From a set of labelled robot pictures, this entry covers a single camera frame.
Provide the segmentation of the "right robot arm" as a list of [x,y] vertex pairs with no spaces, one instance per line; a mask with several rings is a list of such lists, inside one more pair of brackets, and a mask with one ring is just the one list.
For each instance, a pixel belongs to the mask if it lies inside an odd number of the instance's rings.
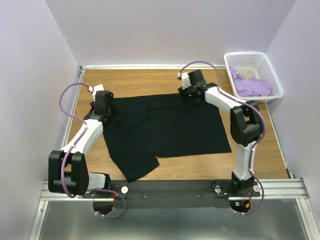
[[254,158],[258,143],[266,133],[265,120],[255,101],[243,101],[222,90],[217,84],[207,83],[202,72],[179,72],[178,88],[185,103],[205,101],[230,116],[230,134],[237,144],[236,164],[231,173],[230,191],[241,196],[255,184]]

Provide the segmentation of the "black t shirt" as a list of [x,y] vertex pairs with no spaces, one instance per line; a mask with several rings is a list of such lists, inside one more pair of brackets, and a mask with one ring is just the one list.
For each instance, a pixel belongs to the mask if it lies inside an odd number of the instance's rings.
[[182,103],[177,93],[115,98],[103,126],[112,161],[128,182],[159,166],[161,158],[230,153],[219,109],[205,101]]

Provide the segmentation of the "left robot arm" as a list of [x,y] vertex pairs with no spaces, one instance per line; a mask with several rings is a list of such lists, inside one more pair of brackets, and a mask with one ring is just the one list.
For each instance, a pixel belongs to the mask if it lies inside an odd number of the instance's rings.
[[92,94],[91,109],[82,119],[82,126],[73,139],[61,150],[53,150],[48,157],[48,190],[66,194],[70,198],[94,191],[104,198],[110,194],[111,179],[106,173],[90,173],[86,156],[104,132],[104,125],[115,116],[114,94],[98,90]]

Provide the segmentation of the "purple t shirt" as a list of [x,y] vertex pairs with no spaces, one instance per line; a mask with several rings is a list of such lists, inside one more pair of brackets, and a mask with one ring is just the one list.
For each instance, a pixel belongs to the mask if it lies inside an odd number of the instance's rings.
[[236,92],[240,97],[268,97],[271,94],[272,87],[268,83],[256,77],[245,79],[234,67],[230,67],[229,70]]

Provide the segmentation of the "white plastic laundry basket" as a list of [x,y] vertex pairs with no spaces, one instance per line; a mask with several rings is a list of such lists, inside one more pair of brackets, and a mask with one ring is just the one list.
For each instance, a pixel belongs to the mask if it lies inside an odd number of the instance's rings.
[[[231,89],[235,97],[245,101],[256,101],[260,103],[267,103],[283,97],[284,91],[265,53],[257,51],[229,52],[224,55],[224,62]],[[255,77],[268,83],[272,87],[271,94],[260,97],[240,97],[233,83],[230,67],[235,68],[237,72],[242,74],[247,80]]]

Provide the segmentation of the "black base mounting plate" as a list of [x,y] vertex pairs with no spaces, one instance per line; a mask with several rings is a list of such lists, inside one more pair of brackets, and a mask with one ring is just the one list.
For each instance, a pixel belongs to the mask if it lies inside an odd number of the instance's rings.
[[248,212],[246,204],[259,197],[257,182],[237,190],[230,179],[211,180],[140,180],[128,183],[113,180],[111,192],[90,191],[83,198],[93,201],[101,214],[114,210],[235,208]]

